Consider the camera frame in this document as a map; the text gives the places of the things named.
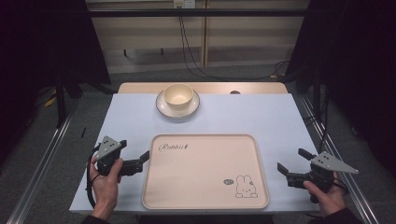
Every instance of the finger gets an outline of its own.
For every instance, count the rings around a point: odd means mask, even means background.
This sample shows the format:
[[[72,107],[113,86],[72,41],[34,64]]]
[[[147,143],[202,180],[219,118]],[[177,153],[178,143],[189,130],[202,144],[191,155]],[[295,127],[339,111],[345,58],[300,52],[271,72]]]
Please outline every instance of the finger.
[[[327,199],[327,195],[312,182],[304,181],[303,184],[304,184],[304,187],[309,191],[309,193],[317,196],[317,198],[320,202],[323,202]]]
[[[93,178],[94,176],[97,176],[99,172],[96,170],[95,164],[96,164],[97,158],[94,156],[91,159],[91,164],[90,164],[90,177]]]
[[[118,179],[122,164],[123,164],[123,159],[122,158],[117,159],[114,162],[113,166],[111,167],[109,176],[115,176]]]
[[[340,185],[340,180],[338,179],[338,174],[336,172],[334,172],[334,184],[330,188],[330,191],[334,191],[334,192],[338,191],[341,194],[347,193],[347,189],[344,188],[344,184]]]

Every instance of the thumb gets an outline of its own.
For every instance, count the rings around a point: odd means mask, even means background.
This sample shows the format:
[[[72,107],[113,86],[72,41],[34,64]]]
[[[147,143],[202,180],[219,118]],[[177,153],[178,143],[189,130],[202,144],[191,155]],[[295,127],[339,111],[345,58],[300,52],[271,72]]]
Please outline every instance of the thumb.
[[[321,189],[319,189],[314,183],[310,181],[304,181],[304,187],[309,191],[309,193],[317,196],[320,202],[323,202],[327,199],[327,194],[325,194]]]

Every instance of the small plate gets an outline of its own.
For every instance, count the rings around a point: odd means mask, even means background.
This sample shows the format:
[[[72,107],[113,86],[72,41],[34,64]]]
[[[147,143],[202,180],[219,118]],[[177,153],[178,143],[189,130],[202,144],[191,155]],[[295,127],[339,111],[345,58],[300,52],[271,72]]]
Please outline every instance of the small plate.
[[[199,95],[194,91],[190,105],[183,110],[173,110],[165,102],[163,97],[163,91],[157,96],[157,109],[164,114],[166,117],[173,119],[184,119],[192,115],[199,106]]]

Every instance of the tray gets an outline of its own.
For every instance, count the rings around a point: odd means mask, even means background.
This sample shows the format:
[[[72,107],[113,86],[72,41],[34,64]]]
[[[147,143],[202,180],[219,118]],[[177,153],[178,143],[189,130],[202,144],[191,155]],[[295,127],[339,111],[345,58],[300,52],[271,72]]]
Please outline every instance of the tray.
[[[148,209],[259,209],[269,201],[248,134],[157,135],[143,191]]]

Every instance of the white bowl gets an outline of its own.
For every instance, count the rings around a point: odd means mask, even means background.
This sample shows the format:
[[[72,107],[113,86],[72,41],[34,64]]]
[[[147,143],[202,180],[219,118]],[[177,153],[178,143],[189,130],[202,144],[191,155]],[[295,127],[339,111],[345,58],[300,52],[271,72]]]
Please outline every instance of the white bowl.
[[[194,90],[186,84],[175,83],[165,88],[163,97],[165,102],[175,110],[182,110],[189,106]]]

